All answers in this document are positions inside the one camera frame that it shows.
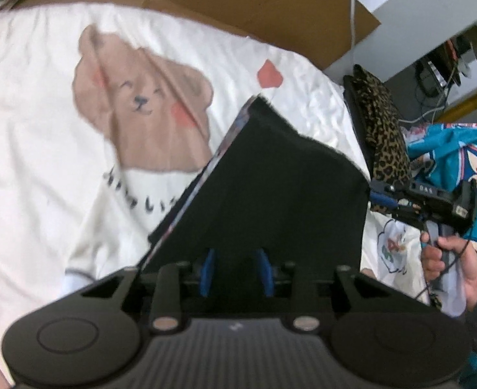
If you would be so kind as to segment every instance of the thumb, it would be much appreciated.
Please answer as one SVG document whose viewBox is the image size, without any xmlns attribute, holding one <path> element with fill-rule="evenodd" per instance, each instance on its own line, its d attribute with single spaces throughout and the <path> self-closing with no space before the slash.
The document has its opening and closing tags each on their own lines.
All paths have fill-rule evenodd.
<svg viewBox="0 0 477 389">
<path fill-rule="evenodd" d="M 440 248 L 445 250 L 452 250 L 457 254 L 460 254 L 467 245 L 466 240 L 461 239 L 456 235 L 450 235 L 449 237 L 439 237 L 437 243 Z"/>
</svg>

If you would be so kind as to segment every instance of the ribbed black surface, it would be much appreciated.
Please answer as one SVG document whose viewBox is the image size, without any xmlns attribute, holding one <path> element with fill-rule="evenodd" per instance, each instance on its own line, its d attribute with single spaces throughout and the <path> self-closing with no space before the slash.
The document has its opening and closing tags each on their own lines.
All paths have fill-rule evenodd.
<svg viewBox="0 0 477 389">
<path fill-rule="evenodd" d="M 315 336 L 277 319 L 193 321 L 154 339 L 139 364 L 107 389 L 380 389 L 343 369 Z M 455 389 L 453 383 L 437 386 Z"/>
</svg>

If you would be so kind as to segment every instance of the yellow wooden bar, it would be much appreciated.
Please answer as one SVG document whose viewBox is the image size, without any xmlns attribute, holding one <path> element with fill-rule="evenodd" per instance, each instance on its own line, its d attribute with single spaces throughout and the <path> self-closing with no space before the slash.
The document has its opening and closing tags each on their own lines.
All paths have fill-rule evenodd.
<svg viewBox="0 0 477 389">
<path fill-rule="evenodd" d="M 457 106 L 445 111 L 444 114 L 435 120 L 435 123 L 454 123 L 474 110 L 477 110 L 477 93 L 460 102 Z"/>
</svg>

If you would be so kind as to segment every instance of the human hand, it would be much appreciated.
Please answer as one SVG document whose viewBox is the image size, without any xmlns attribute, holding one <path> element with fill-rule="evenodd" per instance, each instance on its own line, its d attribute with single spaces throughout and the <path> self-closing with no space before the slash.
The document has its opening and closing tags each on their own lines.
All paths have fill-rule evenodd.
<svg viewBox="0 0 477 389">
<path fill-rule="evenodd" d="M 421 242 L 427 243 L 429 235 L 424 232 L 421 235 Z M 439 237 L 437 241 L 439 247 L 445 250 L 452 250 L 460 254 L 466 246 L 467 241 L 455 235 L 449 237 Z M 442 251 L 431 245 L 427 245 L 422 250 L 422 268 L 426 282 L 430 282 L 440 276 L 447 266 L 440 259 Z M 467 308 L 471 311 L 477 303 L 477 253 L 471 243 L 460 257 L 463 271 L 463 285 L 465 288 Z"/>
</svg>

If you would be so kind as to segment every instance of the leopard print pillow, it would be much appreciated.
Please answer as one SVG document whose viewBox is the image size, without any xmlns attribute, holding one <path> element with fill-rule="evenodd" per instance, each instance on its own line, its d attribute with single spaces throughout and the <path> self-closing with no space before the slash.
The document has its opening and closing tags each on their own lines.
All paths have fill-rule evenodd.
<svg viewBox="0 0 477 389">
<path fill-rule="evenodd" d="M 354 66 L 352 85 L 366 122 L 366 142 L 375 151 L 372 177 L 388 184 L 408 185 L 410 159 L 390 91 L 358 64 Z M 377 205 L 372 205 L 372 210 L 386 211 Z"/>
</svg>

